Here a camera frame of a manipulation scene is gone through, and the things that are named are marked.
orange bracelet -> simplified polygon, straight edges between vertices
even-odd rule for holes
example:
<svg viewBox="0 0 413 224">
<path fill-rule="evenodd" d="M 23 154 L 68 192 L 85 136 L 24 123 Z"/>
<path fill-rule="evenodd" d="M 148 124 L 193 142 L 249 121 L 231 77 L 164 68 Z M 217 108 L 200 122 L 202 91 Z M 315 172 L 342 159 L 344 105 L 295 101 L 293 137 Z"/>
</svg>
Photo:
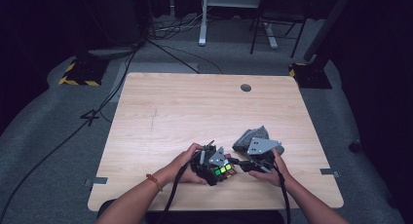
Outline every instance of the orange bracelet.
<svg viewBox="0 0 413 224">
<path fill-rule="evenodd" d="M 158 179 L 156 179 L 154 176 L 152 176 L 152 174 L 146 173 L 146 177 L 147 177 L 149 180 L 153 181 L 153 182 L 156 184 L 156 186 L 158 187 L 159 191 L 161 191 L 161 192 L 164 191 L 164 189 L 162 189 L 162 187 L 161 187 L 161 184 L 159 184 Z"/>
</svg>

tabletop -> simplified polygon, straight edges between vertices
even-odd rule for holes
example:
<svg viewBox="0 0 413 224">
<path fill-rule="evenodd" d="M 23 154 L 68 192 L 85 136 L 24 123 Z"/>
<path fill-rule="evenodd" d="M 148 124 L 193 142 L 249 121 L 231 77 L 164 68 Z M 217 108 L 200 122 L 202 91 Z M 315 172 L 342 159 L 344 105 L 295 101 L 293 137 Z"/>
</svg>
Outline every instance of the tabletop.
<svg viewBox="0 0 413 224">
<path fill-rule="evenodd" d="M 291 77 L 130 73 L 96 174 L 107 182 L 94 185 L 89 208 L 118 198 L 193 142 L 215 140 L 242 160 L 232 146 L 245 131 L 261 126 L 270 139 L 282 142 L 282 157 L 301 184 L 329 206 L 343 205 L 334 176 L 320 172 L 330 166 Z M 237 174 L 215 186 L 180 183 L 170 210 L 285 208 L 280 188 L 235 169 Z M 165 208 L 171 187 L 158 194 L 150 210 Z"/>
</svg>

wrist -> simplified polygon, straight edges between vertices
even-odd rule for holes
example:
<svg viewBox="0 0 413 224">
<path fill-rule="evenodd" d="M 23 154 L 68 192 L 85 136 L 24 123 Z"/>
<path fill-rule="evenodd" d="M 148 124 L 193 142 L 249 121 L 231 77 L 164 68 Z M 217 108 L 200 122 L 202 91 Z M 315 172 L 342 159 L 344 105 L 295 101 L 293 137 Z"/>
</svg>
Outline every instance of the wrist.
<svg viewBox="0 0 413 224">
<path fill-rule="evenodd" d="M 295 180 L 295 178 L 291 175 L 287 175 L 284 177 L 284 185 L 287 192 L 290 192 L 291 190 L 295 189 L 297 183 L 298 181 Z"/>
<path fill-rule="evenodd" d="M 174 175 L 166 168 L 161 168 L 153 174 L 158 179 L 159 184 L 165 187 L 173 181 Z"/>
</svg>

human hand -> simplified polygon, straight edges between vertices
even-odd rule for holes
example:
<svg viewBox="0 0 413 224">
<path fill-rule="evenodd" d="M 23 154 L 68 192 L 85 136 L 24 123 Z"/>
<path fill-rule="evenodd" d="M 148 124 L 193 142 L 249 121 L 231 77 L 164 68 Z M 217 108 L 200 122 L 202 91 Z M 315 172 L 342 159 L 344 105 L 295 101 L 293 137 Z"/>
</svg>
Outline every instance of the human hand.
<svg viewBox="0 0 413 224">
<path fill-rule="evenodd" d="M 193 157 L 197 150 L 202 150 L 203 146 L 198 143 L 193 143 L 188 150 L 179 154 L 172 162 L 170 162 L 164 170 L 169 175 L 169 182 L 172 182 L 179 170 Z M 192 182 L 199 184 L 207 184 L 207 181 L 203 178 L 200 178 L 195 172 L 191 170 L 190 167 L 185 169 L 185 172 L 182 174 L 179 182 Z"/>
<path fill-rule="evenodd" d="M 272 152 L 274 153 L 274 156 L 276 156 L 275 162 L 277 163 L 277 166 L 279 167 L 279 170 L 282 173 L 282 176 L 284 177 L 285 180 L 287 180 L 287 178 L 290 177 L 291 174 L 286 168 L 286 165 L 285 165 L 284 160 L 282 159 L 282 156 L 279 154 L 279 152 L 277 152 L 275 148 L 272 149 Z M 279 175 L 277 174 L 274 168 L 272 168 L 271 171 L 272 173 L 263 173 L 263 172 L 251 170 L 248 174 L 257 179 L 268 181 L 274 186 L 280 187 L 281 183 L 280 183 Z"/>
</svg>

wire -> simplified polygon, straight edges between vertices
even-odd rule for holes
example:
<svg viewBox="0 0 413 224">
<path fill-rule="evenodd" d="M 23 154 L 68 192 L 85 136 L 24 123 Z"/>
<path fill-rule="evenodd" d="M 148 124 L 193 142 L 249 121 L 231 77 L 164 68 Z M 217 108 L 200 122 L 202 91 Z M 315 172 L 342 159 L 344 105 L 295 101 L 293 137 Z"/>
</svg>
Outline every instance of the wire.
<svg viewBox="0 0 413 224">
<path fill-rule="evenodd" d="M 157 48 L 159 48 L 160 50 L 164 51 L 165 53 L 167 53 L 168 55 L 172 56 L 173 58 L 175 58 L 176 60 L 182 62 L 182 64 L 186 65 L 187 67 L 189 67 L 191 70 L 195 71 L 195 73 L 200 74 L 199 71 L 197 71 L 195 68 L 193 68 L 192 66 L 190 66 L 188 63 L 186 63 L 185 61 L 179 59 L 178 57 L 174 56 L 173 54 L 171 54 L 170 52 L 168 52 L 167 50 L 165 50 L 164 48 L 162 48 L 161 46 L 159 46 L 158 44 L 155 44 L 154 42 L 152 42 L 149 39 L 146 39 L 146 41 L 148 41 L 150 44 L 156 46 Z"/>
<path fill-rule="evenodd" d="M 100 116 L 101 116 L 104 120 L 106 120 L 106 121 L 109 122 L 109 123 L 112 123 L 112 121 L 110 121 L 109 119 L 107 119 L 107 118 L 103 115 L 101 109 L 99 110 L 99 113 L 100 113 Z"/>
<path fill-rule="evenodd" d="M 194 154 L 194 156 L 193 156 L 190 160 L 188 160 L 188 162 L 186 162 L 184 166 L 182 166 L 182 167 L 179 169 L 178 173 L 176 174 L 175 179 L 173 180 L 173 186 L 172 186 L 172 190 L 170 191 L 170 195 L 169 195 L 169 199 L 168 199 L 167 205 L 165 206 L 165 209 L 164 209 L 161 217 L 160 217 L 160 218 L 158 219 L 158 221 L 156 222 L 156 224 L 161 224 L 161 223 L 163 222 L 165 216 L 167 215 L 167 213 L 168 213 L 168 211 L 169 211 L 170 205 L 172 204 L 173 198 L 174 198 L 174 196 L 175 196 L 176 188 L 177 188 L 178 183 L 179 183 L 179 179 L 182 177 L 182 174 L 185 172 L 185 169 L 188 168 L 188 165 L 189 165 L 190 163 L 192 163 L 192 161 L 193 161 L 200 153 L 201 153 L 201 151 L 196 152 L 196 153 Z"/>
<path fill-rule="evenodd" d="M 89 15 L 92 17 L 92 19 L 94 20 L 94 23 L 96 24 L 97 28 L 99 28 L 99 30 L 103 33 L 103 35 L 112 43 L 118 45 L 118 46 L 126 46 L 126 47 L 130 47 L 130 46 L 136 46 L 136 44 L 139 43 L 140 39 L 138 39 L 138 41 L 136 41 L 136 43 L 131 44 L 122 44 L 119 43 L 115 40 L 113 40 L 107 33 L 105 30 L 103 30 L 103 28 L 100 26 L 100 23 L 97 21 L 97 18 L 94 16 L 94 13 L 92 12 L 91 8 L 89 7 L 88 3 L 86 2 L 86 0 L 82 0 L 83 4 L 85 5 L 86 9 L 89 12 Z"/>
<path fill-rule="evenodd" d="M 219 70 L 219 72 L 220 72 L 221 74 L 224 74 L 224 72 L 222 72 L 221 68 L 220 68 L 217 64 L 213 63 L 212 61 L 210 61 L 210 60 L 208 60 L 208 59 L 206 59 L 206 58 L 203 58 L 203 57 L 201 57 L 201 56 L 196 56 L 196 55 L 191 54 L 191 53 L 188 53 L 188 52 L 186 52 L 186 51 L 182 51 L 182 50 L 179 50 L 179 49 L 176 49 L 176 48 L 172 48 L 172 47 L 169 47 L 169 46 L 161 46 L 161 45 L 159 45 L 159 46 L 160 46 L 160 47 L 165 47 L 165 48 L 168 48 L 168 49 L 171 49 L 171 50 L 179 51 L 179 52 L 185 53 L 185 54 L 190 55 L 190 56 L 198 57 L 198 58 L 200 58 L 200 59 L 202 59 L 202 60 L 204 60 L 204 61 L 207 61 L 207 62 L 209 62 L 210 64 L 214 65 L 214 66 Z"/>
<path fill-rule="evenodd" d="M 280 185 L 282 188 L 282 196 L 285 200 L 285 210 L 286 210 L 286 223 L 290 224 L 291 223 L 291 208 L 289 206 L 289 200 L 288 200 L 288 195 L 286 194 L 286 189 L 285 189 L 285 178 L 283 177 L 282 173 L 280 172 L 279 166 L 277 165 L 276 160 L 274 160 L 274 164 L 270 164 L 267 162 L 263 162 L 264 164 L 269 165 L 271 168 L 275 169 L 277 172 L 277 175 L 280 178 Z"/>
<path fill-rule="evenodd" d="M 191 24 L 193 23 L 193 22 L 195 22 L 195 21 L 197 21 L 198 19 L 200 19 L 200 17 L 202 16 L 203 14 L 199 14 L 198 16 L 196 16 L 194 19 L 192 19 L 192 20 L 190 20 L 190 22 L 189 23 L 186 23 L 186 25 L 185 26 L 182 26 L 182 20 L 181 20 L 181 23 L 179 24 L 179 25 L 176 25 L 176 26 L 172 26 L 173 25 L 173 23 L 169 26 L 169 27 L 163 27 L 163 28 L 160 28 L 160 29 L 157 29 L 156 31 L 165 31 L 165 34 L 164 34 L 164 36 L 156 36 L 156 35 L 149 35 L 149 38 L 150 39 L 153 39 L 153 40 L 163 40 L 163 39 L 170 39 L 170 38 L 172 38 L 173 36 L 175 36 L 176 34 L 178 34 L 179 32 L 187 32 L 187 31 L 190 31 L 190 30 L 192 30 L 193 28 L 195 28 L 195 27 L 199 27 L 199 26 L 201 26 L 201 24 L 197 24 L 197 25 L 194 25 L 194 26 L 191 26 Z"/>
<path fill-rule="evenodd" d="M 86 120 L 78 129 L 76 129 L 74 132 L 72 132 L 68 137 L 66 137 L 57 147 L 55 147 L 49 154 L 47 154 L 45 157 L 43 157 L 42 160 L 40 160 L 25 176 L 24 178 L 20 181 L 20 183 L 18 184 L 18 186 L 16 186 L 16 188 L 13 190 L 13 192 L 11 193 L 11 195 L 9 196 L 9 199 L 6 201 L 6 204 L 3 207 L 1 216 L 0 216 L 0 223 L 3 222 L 3 219 L 6 215 L 6 211 L 10 205 L 10 202 L 12 201 L 13 197 L 15 196 L 16 192 L 19 190 L 19 188 L 21 187 L 21 185 L 24 183 L 24 181 L 33 173 L 34 170 L 36 170 L 38 167 L 40 167 L 50 156 L 52 156 L 54 154 L 55 151 L 57 151 L 59 148 L 61 148 L 67 141 L 69 141 L 77 132 L 79 132 L 91 119 L 94 118 L 94 116 L 100 112 L 100 110 L 106 106 L 106 104 L 110 101 L 110 99 L 113 98 L 113 96 L 115 95 L 115 93 L 120 89 L 122 83 L 124 82 L 126 75 L 128 74 L 129 71 L 129 67 L 131 65 L 131 60 L 133 59 L 134 55 L 136 54 L 136 52 L 139 50 L 140 46 L 142 44 L 140 43 L 133 51 L 133 54 L 131 56 L 128 57 L 129 62 L 128 65 L 125 69 L 125 73 L 121 79 L 121 81 L 119 82 L 119 84 L 117 85 L 116 89 L 114 89 L 108 97 L 106 97 L 102 103 L 100 104 L 99 108 L 93 112 L 92 116 Z"/>
</svg>

